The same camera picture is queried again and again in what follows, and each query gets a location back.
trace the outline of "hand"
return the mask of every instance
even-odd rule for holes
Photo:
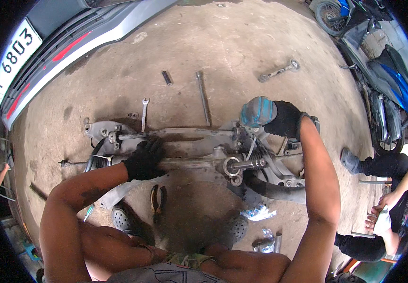
[[[301,112],[290,102],[274,101],[278,114],[270,123],[266,124],[264,131],[280,136],[286,136],[288,139],[296,138],[300,140],[300,124],[304,116],[309,117],[306,112]]]
[[[388,208],[391,209],[397,204],[401,197],[402,194],[398,193],[398,191],[390,192],[380,198],[378,205],[381,207],[388,205]]]
[[[122,161],[127,168],[128,182],[131,180],[150,180],[165,174],[165,171],[157,169],[158,162],[164,156],[162,145],[161,139],[142,141],[127,160]]]
[[[366,224],[365,229],[367,231],[374,232],[374,226],[377,223],[378,216],[380,212],[383,210],[383,207],[381,206],[374,206],[371,209],[371,214],[372,215],[367,215],[367,220],[364,221]]]

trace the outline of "knee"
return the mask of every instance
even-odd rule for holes
[[[400,171],[405,174],[408,170],[408,156],[406,154],[398,155],[398,164]]]

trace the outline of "car body panel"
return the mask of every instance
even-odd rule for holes
[[[17,82],[10,95],[6,94],[1,109],[1,120],[8,129],[29,102],[48,82],[58,76],[67,66],[90,51],[127,36],[139,25],[152,18],[177,0],[140,0],[98,9],[101,22],[88,25],[86,30],[67,38],[59,48],[37,62],[35,70]]]

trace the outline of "shoe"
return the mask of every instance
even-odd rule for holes
[[[111,211],[113,225],[117,230],[121,230],[128,236],[138,236],[145,239],[141,226],[132,215],[125,212],[121,205],[115,205]]]
[[[227,223],[227,227],[229,230],[226,236],[224,236],[224,239],[220,241],[220,244],[227,246],[231,250],[236,243],[245,237],[248,231],[248,220],[239,215],[230,219]]]
[[[347,168],[350,174],[355,175],[360,173],[360,159],[355,156],[348,148],[343,148],[340,158],[344,167]]]

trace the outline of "plastic bag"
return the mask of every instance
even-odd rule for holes
[[[276,215],[276,211],[269,212],[265,205],[259,205],[255,209],[246,209],[240,212],[240,215],[248,218],[251,221],[264,220]]]

